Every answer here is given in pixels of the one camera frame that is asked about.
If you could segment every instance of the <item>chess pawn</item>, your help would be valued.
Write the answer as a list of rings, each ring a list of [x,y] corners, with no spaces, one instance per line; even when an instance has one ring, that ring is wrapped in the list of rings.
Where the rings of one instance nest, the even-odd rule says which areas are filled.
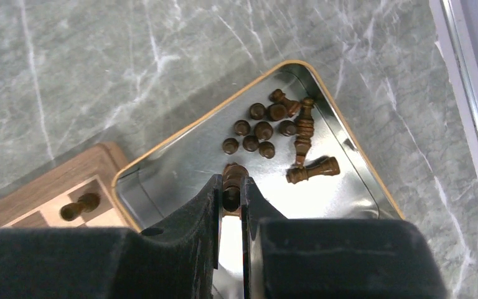
[[[240,206],[240,185],[244,176],[249,176],[248,170],[237,163],[226,165],[223,171],[223,208],[228,212]]]
[[[283,104],[283,106],[285,106],[287,109],[288,117],[294,116],[301,108],[301,104],[298,101],[292,101],[286,98],[281,89],[274,90],[270,94],[269,98],[274,103]]]
[[[64,205],[59,214],[65,221],[73,221],[83,212],[92,212],[100,205],[100,195],[97,193],[85,193],[78,198],[77,202]]]
[[[243,139],[243,147],[246,151],[252,153],[259,148],[259,140],[257,140],[256,136],[246,136],[245,139]]]
[[[279,132],[283,136],[292,136],[298,132],[296,124],[291,120],[284,120],[279,124]]]
[[[274,133],[274,129],[266,121],[260,121],[254,127],[254,134],[259,140],[263,140],[263,141],[269,140],[272,137],[273,133]]]
[[[239,148],[239,141],[235,138],[227,138],[223,141],[222,149],[226,154],[233,154]]]
[[[314,107],[314,100],[307,97],[302,100],[301,113],[296,121],[297,134],[294,147],[296,148],[295,165],[300,167],[305,163],[305,157],[311,149],[311,138],[314,136],[314,120],[312,119],[311,110]]]
[[[271,121],[280,121],[287,117],[287,108],[282,104],[272,104],[268,107],[268,118]]]
[[[250,124],[246,120],[238,120],[233,124],[233,130],[239,136],[246,136],[250,133]]]
[[[267,159],[272,159],[276,155],[276,148],[269,141],[264,141],[259,144],[259,154]]]
[[[249,109],[250,118],[253,120],[262,120],[265,117],[266,108],[261,103],[255,103]]]
[[[335,157],[329,157],[311,168],[293,168],[287,172],[287,182],[296,184],[313,176],[335,176],[340,174],[340,166]]]

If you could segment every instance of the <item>brown chess piece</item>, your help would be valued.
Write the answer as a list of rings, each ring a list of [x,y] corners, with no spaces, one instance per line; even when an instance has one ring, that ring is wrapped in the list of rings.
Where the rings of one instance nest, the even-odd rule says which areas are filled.
[[[233,130],[239,136],[246,136],[250,133],[250,124],[246,120],[238,120],[233,124]]]
[[[64,205],[59,214],[65,221],[73,221],[83,212],[92,212],[100,205],[100,195],[97,193],[85,193],[78,198],[77,202]]]
[[[301,104],[298,101],[292,101],[286,98],[281,89],[274,90],[269,98],[274,103],[283,104],[283,106],[287,108],[288,117],[294,116],[301,108]]]
[[[259,140],[256,136],[246,136],[245,139],[243,139],[243,147],[246,151],[252,153],[259,148]]]
[[[284,120],[279,124],[279,132],[284,136],[292,136],[298,132],[298,127],[291,120]]]
[[[263,140],[263,141],[269,140],[272,137],[273,133],[274,133],[274,129],[266,121],[260,121],[254,127],[254,134],[259,140]]]
[[[227,138],[223,141],[222,148],[226,154],[233,154],[239,148],[239,141],[235,138]]]
[[[266,108],[261,103],[255,103],[249,109],[250,118],[253,120],[262,120],[265,117]]]
[[[301,113],[296,121],[298,128],[298,136],[294,141],[296,148],[296,163],[300,167],[305,163],[307,152],[311,149],[311,138],[314,136],[314,120],[312,119],[311,110],[314,107],[314,100],[307,97],[302,100]]]
[[[293,168],[287,172],[287,182],[296,184],[313,176],[335,176],[340,174],[340,166],[335,157],[329,157],[311,168]]]
[[[240,205],[241,179],[249,176],[248,170],[243,166],[232,163],[226,165],[223,171],[223,208],[228,212],[234,212]]]
[[[267,159],[272,159],[276,155],[276,148],[269,141],[264,141],[259,144],[259,154]]]
[[[271,121],[280,121],[287,117],[287,108],[282,104],[272,104],[268,107],[268,118]]]

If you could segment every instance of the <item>silver tin tray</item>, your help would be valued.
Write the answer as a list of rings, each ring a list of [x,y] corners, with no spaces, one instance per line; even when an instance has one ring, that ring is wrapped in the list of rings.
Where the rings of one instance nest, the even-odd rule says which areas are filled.
[[[241,146],[233,155],[223,153],[222,141],[235,136],[233,124],[250,120],[248,108],[280,88],[292,100],[315,99],[312,148],[305,165],[323,156],[335,156],[338,176],[313,177],[295,185],[286,181],[294,163],[294,138],[276,132],[270,139],[276,156],[265,159]],[[195,196],[211,175],[236,162],[250,172],[267,200],[288,218],[402,219],[402,213],[361,151],[317,72],[307,63],[285,61],[257,78],[208,114],[147,152],[113,181],[113,197],[132,226],[141,230],[162,220]],[[226,216],[222,224],[220,265],[214,286],[220,293],[242,287],[241,224]]]

